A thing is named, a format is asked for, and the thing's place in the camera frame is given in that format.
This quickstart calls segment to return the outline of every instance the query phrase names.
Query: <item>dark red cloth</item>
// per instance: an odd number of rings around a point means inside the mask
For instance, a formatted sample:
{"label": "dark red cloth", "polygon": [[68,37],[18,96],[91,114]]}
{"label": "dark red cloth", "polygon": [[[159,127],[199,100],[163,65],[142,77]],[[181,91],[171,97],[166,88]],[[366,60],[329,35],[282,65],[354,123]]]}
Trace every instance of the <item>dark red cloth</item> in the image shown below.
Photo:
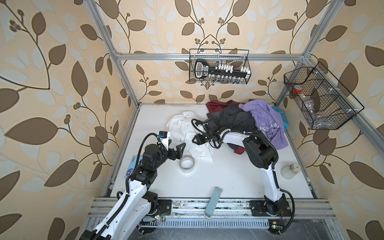
{"label": "dark red cloth", "polygon": [[[206,103],[206,106],[207,106],[207,108],[208,108],[208,112],[210,112],[210,113],[215,113],[215,112],[221,111],[221,110],[223,110],[224,108],[228,107],[229,104],[231,104],[231,103],[234,103],[234,104],[236,104],[237,106],[239,106],[239,104],[240,104],[240,103],[235,102],[235,101],[233,101],[233,100],[229,100],[229,101],[226,102],[226,103],[219,102],[219,101],[210,101],[210,102]],[[245,148],[244,148],[244,147],[241,147],[241,146],[239,146],[239,147],[236,148],[236,150],[235,150],[235,153],[236,153],[236,154],[239,154],[239,155],[243,154],[243,152],[245,152]]]}
{"label": "dark red cloth", "polygon": [[239,104],[240,104],[240,103],[235,102],[233,100],[229,100],[226,103],[219,102],[219,101],[210,101],[210,102],[206,103],[206,106],[208,108],[208,112],[215,113],[215,112],[218,112],[218,111],[223,110],[224,108],[228,107],[229,104],[231,104],[231,103],[234,103],[237,106],[239,106]]}

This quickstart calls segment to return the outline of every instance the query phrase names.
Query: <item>purple t-shirt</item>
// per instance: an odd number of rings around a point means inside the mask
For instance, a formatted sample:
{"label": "purple t-shirt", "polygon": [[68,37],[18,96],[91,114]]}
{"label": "purple t-shirt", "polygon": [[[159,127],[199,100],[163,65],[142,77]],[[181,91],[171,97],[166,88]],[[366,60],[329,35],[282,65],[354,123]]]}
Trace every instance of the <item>purple t-shirt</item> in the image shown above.
{"label": "purple t-shirt", "polygon": [[284,136],[283,118],[268,103],[263,100],[253,100],[240,104],[239,107],[252,114],[256,127],[266,132],[269,141],[277,150],[288,146]]}

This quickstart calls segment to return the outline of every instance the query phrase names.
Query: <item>white platform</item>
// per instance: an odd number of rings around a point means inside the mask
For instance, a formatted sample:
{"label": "white platform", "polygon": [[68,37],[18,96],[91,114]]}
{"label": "white platform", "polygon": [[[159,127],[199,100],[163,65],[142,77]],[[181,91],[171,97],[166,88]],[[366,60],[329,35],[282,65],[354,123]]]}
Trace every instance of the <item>white platform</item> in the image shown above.
{"label": "white platform", "polygon": [[[201,120],[207,119],[208,109],[205,105],[141,106],[111,196],[115,196],[117,191],[125,190],[124,176],[132,156],[137,155],[143,138],[150,132],[158,134],[159,131],[166,131],[170,118],[182,111],[193,111]],[[155,137],[149,137],[144,147],[150,143],[156,143]],[[170,147],[175,148],[177,144],[172,140]],[[279,160],[275,167],[280,187],[291,192],[294,198],[313,198],[302,172],[291,180],[281,176],[283,167],[297,163],[291,146],[278,150],[278,153]],[[179,169],[178,161],[168,159],[158,168],[157,178],[150,191],[157,193],[159,197],[203,198],[211,197],[214,188],[218,186],[223,190],[220,196],[222,198],[264,197],[264,185],[258,169],[250,162],[246,152],[238,155],[227,144],[215,150],[213,162],[196,162],[191,173],[183,173]]]}

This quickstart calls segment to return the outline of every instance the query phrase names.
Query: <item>black wire basket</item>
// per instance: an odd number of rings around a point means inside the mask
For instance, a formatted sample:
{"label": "black wire basket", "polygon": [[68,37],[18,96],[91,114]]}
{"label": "black wire basket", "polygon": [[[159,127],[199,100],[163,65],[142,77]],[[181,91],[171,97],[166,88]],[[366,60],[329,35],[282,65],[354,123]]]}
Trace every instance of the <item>black wire basket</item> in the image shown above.
{"label": "black wire basket", "polygon": [[[333,86],[325,74],[337,80]],[[361,102],[326,66],[301,67],[284,74],[289,97],[294,99],[313,130],[336,130],[364,109]]]}
{"label": "black wire basket", "polygon": [[189,81],[247,84],[251,77],[249,50],[189,50]]}

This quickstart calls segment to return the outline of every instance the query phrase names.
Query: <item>wallpaper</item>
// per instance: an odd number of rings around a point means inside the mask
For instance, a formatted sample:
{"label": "wallpaper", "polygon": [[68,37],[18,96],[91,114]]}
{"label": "wallpaper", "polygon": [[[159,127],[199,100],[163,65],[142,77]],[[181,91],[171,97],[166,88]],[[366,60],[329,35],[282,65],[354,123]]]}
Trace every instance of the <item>wallpaper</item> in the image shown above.
{"label": "wallpaper", "polygon": [[[344,3],[312,57],[339,77],[366,107],[361,114],[384,133],[384,2]],[[352,121],[335,131],[314,131],[290,97],[280,107],[310,178],[320,197],[332,204],[344,236],[384,239],[384,157]]]}
{"label": "wallpaper", "polygon": [[73,240],[133,106],[81,1],[0,0],[0,24],[0,238]]}
{"label": "wallpaper", "polygon": [[221,84],[189,79],[185,61],[128,60],[123,64],[139,102],[189,104],[250,99],[272,103],[283,89],[284,73],[294,67],[292,61],[250,61],[248,84]]}
{"label": "wallpaper", "polygon": [[122,53],[302,53],[327,0],[95,0]]}

